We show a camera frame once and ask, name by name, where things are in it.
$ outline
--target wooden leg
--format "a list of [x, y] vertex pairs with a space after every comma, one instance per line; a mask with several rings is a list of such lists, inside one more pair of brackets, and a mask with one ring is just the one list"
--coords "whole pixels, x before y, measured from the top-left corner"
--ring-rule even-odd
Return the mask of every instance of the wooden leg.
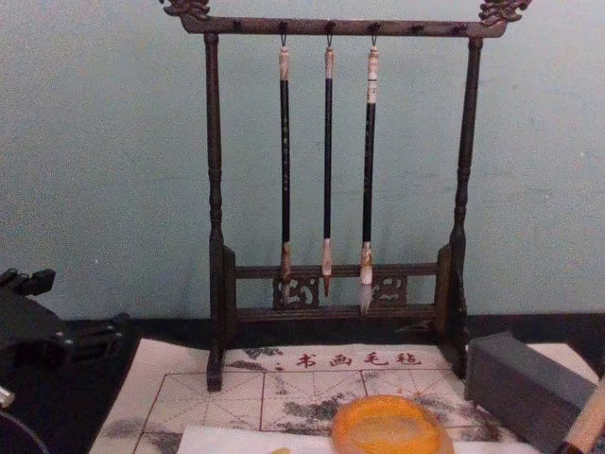
[[218, 91], [218, 35], [206, 33], [206, 122], [208, 139], [208, 177], [210, 179], [210, 319], [212, 348], [208, 359], [208, 391], [219, 391], [225, 353], [224, 246], [221, 230], [222, 197], [220, 149], [220, 95]]
[[227, 347], [237, 331], [237, 284], [235, 280], [235, 253], [223, 247], [223, 276], [225, 278], [225, 338]]
[[452, 265], [452, 248], [446, 244], [437, 256], [437, 278], [435, 282], [435, 330], [438, 339], [446, 336], [447, 330], [447, 296], [450, 287], [450, 268]]
[[469, 60], [464, 93], [464, 111], [462, 112], [462, 131], [458, 154], [458, 187], [456, 189], [456, 208], [454, 210], [454, 228], [450, 235], [452, 248], [452, 266], [450, 270], [449, 295], [447, 299], [446, 331], [448, 343], [453, 347], [452, 368], [456, 375], [466, 375], [466, 345], [469, 329], [466, 318], [466, 299], [464, 298], [464, 255], [466, 253], [466, 235], [464, 218], [468, 200], [469, 177], [473, 160], [473, 140], [475, 137], [476, 97], [479, 83], [479, 64], [481, 61], [481, 38], [469, 40]]
[[208, 357], [208, 366], [206, 367], [206, 380], [209, 393], [220, 391], [223, 386], [223, 359], [224, 350], [218, 346], [218, 342], [213, 342]]

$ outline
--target wooden post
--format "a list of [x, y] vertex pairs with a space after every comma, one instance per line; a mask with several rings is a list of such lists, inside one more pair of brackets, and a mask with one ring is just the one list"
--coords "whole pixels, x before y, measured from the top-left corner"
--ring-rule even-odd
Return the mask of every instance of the wooden post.
[[212, 346], [208, 358], [208, 391], [220, 391], [225, 353], [225, 281], [223, 275], [223, 233], [221, 230], [220, 105], [218, 91], [218, 35], [204, 35], [206, 47], [206, 122], [208, 176], [210, 178], [210, 318]]
[[440, 339], [447, 337], [447, 297], [450, 285], [452, 248], [446, 244], [437, 255], [435, 279], [435, 328]]
[[464, 219], [468, 200], [469, 177], [473, 159], [473, 139], [475, 136], [476, 98], [479, 83], [479, 64], [481, 60], [482, 38], [469, 40], [469, 61], [466, 73], [466, 90], [464, 93], [464, 111], [462, 113], [462, 131], [458, 155], [458, 187], [456, 190], [456, 208], [454, 210], [454, 228], [450, 235], [452, 248], [452, 267], [448, 297], [449, 338], [457, 350], [458, 358], [454, 361], [454, 372], [458, 376], [466, 373], [466, 343], [468, 327], [466, 323], [466, 301], [464, 299], [464, 255], [466, 253], [466, 236]]

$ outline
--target light blue wall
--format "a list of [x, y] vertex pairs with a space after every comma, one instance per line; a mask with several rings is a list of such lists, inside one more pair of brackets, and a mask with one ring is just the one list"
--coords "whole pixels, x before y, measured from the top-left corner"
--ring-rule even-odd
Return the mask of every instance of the light blue wall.
[[[212, 13], [473, 20], [478, 0], [218, 1]], [[467, 217], [471, 313], [605, 307], [605, 7], [536, 0], [487, 41]], [[204, 57], [157, 2], [24, 0], [0, 17], [0, 268], [54, 268], [64, 318], [208, 315]], [[335, 261], [361, 238], [369, 38], [334, 38]], [[294, 262], [320, 261], [322, 37], [289, 37]], [[453, 217], [466, 41], [379, 38], [376, 262], [433, 261]], [[279, 261], [278, 37], [220, 43], [224, 233]], [[241, 285], [242, 306], [269, 303]], [[412, 296], [430, 297], [430, 283]], [[335, 301], [354, 299], [337, 283]]]

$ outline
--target horizontal crossbar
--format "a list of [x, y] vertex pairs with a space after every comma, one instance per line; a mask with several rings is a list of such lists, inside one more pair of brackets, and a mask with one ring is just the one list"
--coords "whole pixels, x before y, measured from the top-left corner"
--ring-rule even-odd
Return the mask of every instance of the horizontal crossbar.
[[[394, 318], [432, 320], [436, 316], [435, 305], [405, 305], [397, 307], [372, 307], [364, 318]], [[359, 306], [325, 306], [314, 309], [237, 309], [239, 322], [270, 322], [276, 320], [356, 319], [361, 317]]]
[[[280, 277], [280, 267], [235, 267], [236, 279], [273, 279]], [[412, 264], [390, 264], [374, 265], [372, 273], [376, 277], [402, 276], [431, 276], [439, 271], [437, 263], [412, 263]], [[332, 277], [357, 277], [359, 265], [334, 265]], [[308, 279], [321, 277], [321, 266], [298, 266], [292, 267], [294, 279]]]
[[257, 17], [212, 17], [197, 19], [181, 16], [182, 26], [189, 33], [234, 33], [242, 35], [376, 35], [431, 36], [449, 38], [498, 38], [507, 29], [507, 22], [486, 26], [480, 22], [452, 21], [367, 21]]

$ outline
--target hanging loop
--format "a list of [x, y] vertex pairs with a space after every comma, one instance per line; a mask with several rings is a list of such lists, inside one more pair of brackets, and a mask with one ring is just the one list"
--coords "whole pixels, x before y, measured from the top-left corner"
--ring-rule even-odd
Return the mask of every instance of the hanging loop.
[[325, 26], [326, 38], [328, 40], [328, 47], [332, 47], [332, 32], [336, 23], [334, 21], [330, 21]]
[[376, 45], [376, 39], [378, 38], [376, 32], [378, 31], [378, 28], [380, 28], [380, 24], [377, 22], [370, 26], [370, 33], [372, 34], [372, 45]]
[[280, 22], [280, 32], [282, 37], [282, 46], [285, 47], [285, 38], [287, 37], [287, 22]]

